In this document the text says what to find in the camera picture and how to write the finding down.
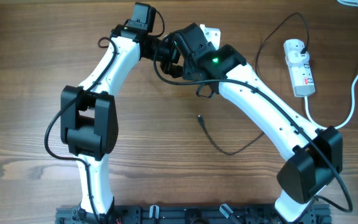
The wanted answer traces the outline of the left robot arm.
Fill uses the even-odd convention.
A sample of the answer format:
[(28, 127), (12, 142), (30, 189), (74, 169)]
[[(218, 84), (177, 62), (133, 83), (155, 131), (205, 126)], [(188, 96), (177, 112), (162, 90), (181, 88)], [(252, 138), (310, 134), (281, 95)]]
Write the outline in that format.
[(173, 78), (183, 73), (173, 44), (152, 33), (156, 14), (156, 8), (137, 2), (132, 17), (106, 38), (106, 53), (90, 76), (78, 87), (66, 86), (62, 91), (60, 134), (80, 170), (83, 221), (113, 220), (108, 159), (118, 135), (115, 97), (129, 72), (147, 58), (160, 62), (163, 73)]

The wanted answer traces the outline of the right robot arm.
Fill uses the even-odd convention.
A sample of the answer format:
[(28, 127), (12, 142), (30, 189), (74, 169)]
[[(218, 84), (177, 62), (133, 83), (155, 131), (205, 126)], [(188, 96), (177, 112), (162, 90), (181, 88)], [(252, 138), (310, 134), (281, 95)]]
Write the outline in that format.
[(275, 209), (287, 222), (298, 220), (315, 195), (342, 171), (342, 136), (321, 130), (270, 90), (231, 45), (217, 48), (211, 35), (191, 24), (173, 36), (185, 59), (185, 80), (207, 81), (210, 88), (240, 108), (273, 142), (284, 166)]

